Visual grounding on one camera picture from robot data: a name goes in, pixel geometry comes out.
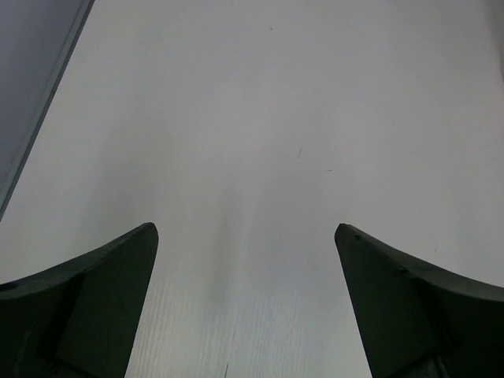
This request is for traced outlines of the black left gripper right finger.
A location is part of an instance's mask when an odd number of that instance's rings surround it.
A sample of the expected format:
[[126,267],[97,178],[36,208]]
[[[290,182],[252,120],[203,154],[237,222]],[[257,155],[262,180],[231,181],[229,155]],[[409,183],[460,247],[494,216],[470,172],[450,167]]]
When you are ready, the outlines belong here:
[[501,377],[503,289],[340,224],[335,244],[374,377]]

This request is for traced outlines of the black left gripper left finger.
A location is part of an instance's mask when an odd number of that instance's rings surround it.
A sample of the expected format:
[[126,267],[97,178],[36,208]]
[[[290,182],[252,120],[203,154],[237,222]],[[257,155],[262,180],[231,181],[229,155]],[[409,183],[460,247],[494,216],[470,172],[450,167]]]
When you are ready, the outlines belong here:
[[123,377],[158,250],[145,223],[1,285],[3,377]]

